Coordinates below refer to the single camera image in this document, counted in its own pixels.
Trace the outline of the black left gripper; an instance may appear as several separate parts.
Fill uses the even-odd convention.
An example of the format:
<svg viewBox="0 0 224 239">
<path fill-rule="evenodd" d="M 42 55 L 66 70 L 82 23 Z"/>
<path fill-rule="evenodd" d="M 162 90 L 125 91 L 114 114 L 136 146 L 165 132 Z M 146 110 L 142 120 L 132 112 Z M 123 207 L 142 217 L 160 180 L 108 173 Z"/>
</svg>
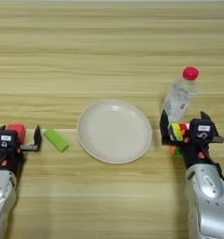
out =
<svg viewBox="0 0 224 239">
<path fill-rule="evenodd" d="M 0 131 L 6 129 L 6 125 L 0 127 Z M 24 152 L 37 152 L 41 149 L 42 136 L 40 127 L 35 128 L 35 145 L 19 146 L 15 148 L 0 148 L 0 170 L 8 170 L 17 175 L 24 163 Z"/>
</svg>

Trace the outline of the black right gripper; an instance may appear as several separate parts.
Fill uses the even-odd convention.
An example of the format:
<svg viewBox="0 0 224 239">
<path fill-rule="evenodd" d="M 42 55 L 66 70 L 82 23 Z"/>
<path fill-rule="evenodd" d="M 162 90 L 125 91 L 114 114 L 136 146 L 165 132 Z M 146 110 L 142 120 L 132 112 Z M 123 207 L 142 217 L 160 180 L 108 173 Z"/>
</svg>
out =
<svg viewBox="0 0 224 239">
<path fill-rule="evenodd" d="M 204 120 L 211 120 L 210 117 L 203 111 L 201 111 L 201 117 Z M 171 140 L 168 134 L 168 126 L 169 120 L 167 114 L 165 111 L 162 111 L 160 119 L 161 143 L 167 146 L 180 146 L 180 142 Z M 195 141 L 182 144 L 180 150 L 184 156 L 184 161 L 187 168 L 190 168 L 194 164 L 216 165 L 209 155 L 209 145 L 212 143 L 222 144 L 224 142 L 224 138 L 222 136 L 218 136 L 215 123 L 214 136 L 215 137 L 212 140 L 196 139 Z"/>
</svg>

